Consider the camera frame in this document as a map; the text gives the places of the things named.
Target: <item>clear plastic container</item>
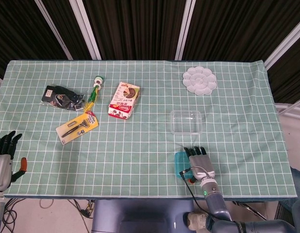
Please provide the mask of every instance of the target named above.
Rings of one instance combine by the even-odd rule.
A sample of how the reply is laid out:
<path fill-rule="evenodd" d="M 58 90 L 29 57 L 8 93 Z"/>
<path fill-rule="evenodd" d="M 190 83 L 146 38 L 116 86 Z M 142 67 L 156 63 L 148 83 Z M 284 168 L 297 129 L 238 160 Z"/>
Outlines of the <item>clear plastic container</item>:
<path fill-rule="evenodd" d="M 202 133 L 202 115 L 199 111 L 172 111 L 170 129 L 173 134 L 200 134 Z"/>

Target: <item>white plastic palette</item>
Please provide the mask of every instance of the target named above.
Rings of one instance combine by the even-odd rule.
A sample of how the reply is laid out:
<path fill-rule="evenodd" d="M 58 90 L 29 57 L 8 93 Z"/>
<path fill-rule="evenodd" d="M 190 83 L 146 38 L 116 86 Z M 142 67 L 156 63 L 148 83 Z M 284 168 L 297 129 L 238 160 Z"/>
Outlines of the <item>white plastic palette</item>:
<path fill-rule="evenodd" d="M 183 74 L 183 84 L 198 96 L 209 95 L 217 87 L 217 78 L 210 69 L 192 67 Z"/>

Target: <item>black curtain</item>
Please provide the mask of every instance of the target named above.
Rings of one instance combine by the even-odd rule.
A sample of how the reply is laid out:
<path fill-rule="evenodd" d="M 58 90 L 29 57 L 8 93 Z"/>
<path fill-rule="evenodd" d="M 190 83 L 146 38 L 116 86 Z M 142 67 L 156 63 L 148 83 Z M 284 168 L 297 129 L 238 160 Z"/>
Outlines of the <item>black curtain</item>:
<path fill-rule="evenodd" d="M 268 76 L 275 102 L 300 99 L 300 39 L 268 70 Z"/>
<path fill-rule="evenodd" d="M 83 2 L 103 59 L 175 59 L 185 0 Z"/>
<path fill-rule="evenodd" d="M 43 0 L 43 3 L 72 58 L 91 60 L 69 0 Z"/>
<path fill-rule="evenodd" d="M 196 0 L 183 60 L 265 60 L 300 22 L 300 0 Z"/>
<path fill-rule="evenodd" d="M 0 77 L 16 59 L 67 59 L 33 0 L 0 0 Z"/>

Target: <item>red and white box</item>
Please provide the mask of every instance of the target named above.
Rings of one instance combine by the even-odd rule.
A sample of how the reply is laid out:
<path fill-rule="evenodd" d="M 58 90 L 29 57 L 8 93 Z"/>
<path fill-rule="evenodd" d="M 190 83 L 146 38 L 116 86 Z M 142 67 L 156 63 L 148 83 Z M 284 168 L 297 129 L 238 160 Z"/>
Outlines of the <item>red and white box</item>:
<path fill-rule="evenodd" d="M 139 93 L 140 87 L 120 82 L 109 105 L 108 114 L 116 118 L 128 119 L 132 114 Z"/>

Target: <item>table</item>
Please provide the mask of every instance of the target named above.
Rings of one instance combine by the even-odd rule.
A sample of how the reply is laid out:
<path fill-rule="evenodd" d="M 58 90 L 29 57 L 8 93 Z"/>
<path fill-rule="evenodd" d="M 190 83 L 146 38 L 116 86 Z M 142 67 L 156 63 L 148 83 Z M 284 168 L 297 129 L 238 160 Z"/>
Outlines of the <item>table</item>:
<path fill-rule="evenodd" d="M 211 95 L 196 96 L 182 84 L 190 67 L 217 77 Z M 105 78 L 93 111 L 99 127 L 62 145 L 55 129 L 81 113 L 41 104 L 47 85 L 79 93 Z M 109 117 L 119 82 L 141 87 L 129 120 Z M 198 110 L 204 132 L 173 135 L 169 113 Z M 11 61 L 0 88 L 0 135 L 22 133 L 14 169 L 27 157 L 28 172 L 7 197 L 190 198 L 175 176 L 174 154 L 204 146 L 224 198 L 280 200 L 295 197 L 281 126 L 262 61 Z M 193 192 L 202 198 L 200 187 Z"/>

